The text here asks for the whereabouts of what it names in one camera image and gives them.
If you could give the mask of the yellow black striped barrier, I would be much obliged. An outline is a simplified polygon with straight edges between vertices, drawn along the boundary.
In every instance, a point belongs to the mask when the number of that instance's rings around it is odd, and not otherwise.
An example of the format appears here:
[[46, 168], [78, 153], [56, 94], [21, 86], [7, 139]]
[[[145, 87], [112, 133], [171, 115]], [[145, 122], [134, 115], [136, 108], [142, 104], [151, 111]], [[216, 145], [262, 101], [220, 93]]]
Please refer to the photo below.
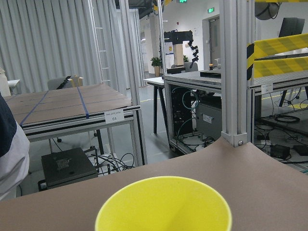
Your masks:
[[307, 34], [257, 40], [247, 44], [247, 79], [307, 70], [307, 55], [293, 58], [278, 55], [307, 46]]

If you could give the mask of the neighbouring brown work table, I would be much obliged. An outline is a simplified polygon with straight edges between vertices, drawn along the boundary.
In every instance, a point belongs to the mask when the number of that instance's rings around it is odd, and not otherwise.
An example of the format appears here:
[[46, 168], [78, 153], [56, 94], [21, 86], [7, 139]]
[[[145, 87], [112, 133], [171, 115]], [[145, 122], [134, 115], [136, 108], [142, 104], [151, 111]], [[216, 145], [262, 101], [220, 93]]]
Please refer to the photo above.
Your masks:
[[147, 164], [141, 107], [106, 84], [4, 98], [30, 141], [130, 125], [137, 166]]

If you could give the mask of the aluminium frame post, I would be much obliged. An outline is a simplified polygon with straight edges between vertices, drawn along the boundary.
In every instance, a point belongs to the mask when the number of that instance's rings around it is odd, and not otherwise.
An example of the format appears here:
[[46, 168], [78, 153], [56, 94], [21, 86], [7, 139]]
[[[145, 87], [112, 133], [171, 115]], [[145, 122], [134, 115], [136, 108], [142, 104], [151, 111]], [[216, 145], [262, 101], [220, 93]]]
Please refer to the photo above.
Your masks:
[[221, 0], [222, 137], [232, 146], [251, 141], [251, 91], [247, 81], [247, 44], [255, 39], [255, 2]]

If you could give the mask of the grey electronics cabinet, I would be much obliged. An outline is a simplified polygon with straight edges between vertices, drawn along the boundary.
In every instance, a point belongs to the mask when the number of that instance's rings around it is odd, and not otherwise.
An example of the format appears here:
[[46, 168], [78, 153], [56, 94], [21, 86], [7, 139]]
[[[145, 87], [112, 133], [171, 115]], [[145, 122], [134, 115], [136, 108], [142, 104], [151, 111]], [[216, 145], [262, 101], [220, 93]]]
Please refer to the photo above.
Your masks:
[[222, 131], [221, 103], [200, 102], [196, 110], [196, 129], [217, 140]]

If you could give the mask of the yellow plastic cup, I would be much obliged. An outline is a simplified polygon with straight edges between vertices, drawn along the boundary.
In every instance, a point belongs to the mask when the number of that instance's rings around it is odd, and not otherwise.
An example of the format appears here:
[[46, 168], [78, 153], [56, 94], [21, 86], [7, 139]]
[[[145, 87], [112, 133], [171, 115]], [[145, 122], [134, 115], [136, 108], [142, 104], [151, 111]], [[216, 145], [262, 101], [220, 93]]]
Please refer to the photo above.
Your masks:
[[230, 231], [226, 200], [212, 187], [189, 178], [160, 176], [114, 193], [100, 209], [97, 231]]

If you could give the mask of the black box on floor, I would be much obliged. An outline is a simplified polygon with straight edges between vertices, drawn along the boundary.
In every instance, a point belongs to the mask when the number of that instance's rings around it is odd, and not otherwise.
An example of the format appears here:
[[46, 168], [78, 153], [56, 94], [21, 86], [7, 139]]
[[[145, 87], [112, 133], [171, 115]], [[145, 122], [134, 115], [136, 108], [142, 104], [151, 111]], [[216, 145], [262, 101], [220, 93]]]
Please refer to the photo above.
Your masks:
[[84, 151], [78, 147], [41, 157], [48, 189], [98, 177], [98, 172]]

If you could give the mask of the person in white shirt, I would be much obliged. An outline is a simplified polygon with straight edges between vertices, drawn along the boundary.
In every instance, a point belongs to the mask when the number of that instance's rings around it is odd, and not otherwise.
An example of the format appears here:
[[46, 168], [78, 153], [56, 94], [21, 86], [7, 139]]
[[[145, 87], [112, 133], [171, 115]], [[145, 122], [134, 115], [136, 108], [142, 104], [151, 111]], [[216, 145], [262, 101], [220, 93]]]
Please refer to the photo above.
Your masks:
[[30, 142], [4, 98], [0, 98], [0, 199], [16, 197], [29, 170]]

